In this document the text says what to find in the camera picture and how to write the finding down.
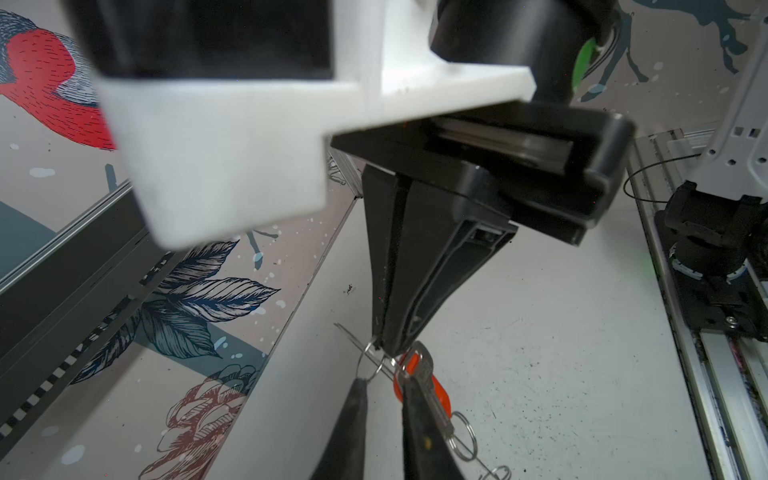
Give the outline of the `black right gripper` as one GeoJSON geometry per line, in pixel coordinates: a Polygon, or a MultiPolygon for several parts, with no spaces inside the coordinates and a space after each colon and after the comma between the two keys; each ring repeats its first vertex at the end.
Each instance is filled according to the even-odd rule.
{"type": "Polygon", "coordinates": [[[617,113],[512,101],[335,135],[334,149],[371,164],[362,180],[380,348],[408,350],[513,224],[580,245],[616,196],[635,132],[617,113]]]}

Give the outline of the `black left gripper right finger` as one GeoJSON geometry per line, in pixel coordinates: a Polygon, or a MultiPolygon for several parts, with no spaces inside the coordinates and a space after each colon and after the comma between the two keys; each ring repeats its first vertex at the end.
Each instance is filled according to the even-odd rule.
{"type": "Polygon", "coordinates": [[[419,382],[407,378],[401,389],[404,478],[463,480],[419,382]]]}

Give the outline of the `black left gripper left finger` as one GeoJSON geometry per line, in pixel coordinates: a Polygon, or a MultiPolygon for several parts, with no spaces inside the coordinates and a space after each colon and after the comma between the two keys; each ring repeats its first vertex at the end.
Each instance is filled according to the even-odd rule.
{"type": "Polygon", "coordinates": [[[367,383],[356,378],[311,480],[364,478],[367,414],[367,383]]]}

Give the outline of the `silver metal carabiner keyring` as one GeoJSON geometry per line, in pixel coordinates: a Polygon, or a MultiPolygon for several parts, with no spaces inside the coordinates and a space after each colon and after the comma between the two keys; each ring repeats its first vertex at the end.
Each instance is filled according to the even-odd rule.
{"type": "MultiPolygon", "coordinates": [[[[347,338],[350,340],[350,342],[361,352],[360,357],[358,361],[361,361],[363,358],[366,358],[369,360],[372,364],[375,365],[375,371],[374,374],[370,377],[370,379],[373,379],[376,375],[382,374],[385,377],[387,377],[393,384],[393,366],[392,361],[399,360],[399,358],[390,357],[386,355],[385,353],[381,353],[380,355],[376,354],[374,352],[373,348],[373,341],[369,341],[368,343],[364,343],[360,341],[351,331],[349,331],[345,326],[343,326],[340,323],[335,323],[335,326],[342,331],[347,338]]],[[[469,444],[469,435],[464,427],[464,425],[461,423],[460,420],[454,419],[453,424],[455,427],[455,433],[459,439],[461,439],[463,442],[469,444]]],[[[495,468],[489,468],[479,457],[475,461],[472,461],[477,463],[483,470],[483,473],[479,476],[479,479],[503,479],[508,480],[512,478],[512,471],[511,469],[506,465],[501,465],[495,468]]]]}

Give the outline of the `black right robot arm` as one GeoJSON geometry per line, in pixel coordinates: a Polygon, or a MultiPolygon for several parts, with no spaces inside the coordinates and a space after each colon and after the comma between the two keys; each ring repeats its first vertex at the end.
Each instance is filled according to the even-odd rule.
{"type": "Polygon", "coordinates": [[[648,206],[662,291],[693,332],[767,338],[767,36],[717,127],[643,139],[627,118],[577,109],[596,68],[630,51],[614,1],[441,1],[431,50],[456,66],[522,66],[529,101],[335,136],[366,162],[372,339],[407,352],[438,309],[519,226],[571,245],[618,192],[648,206]]]}

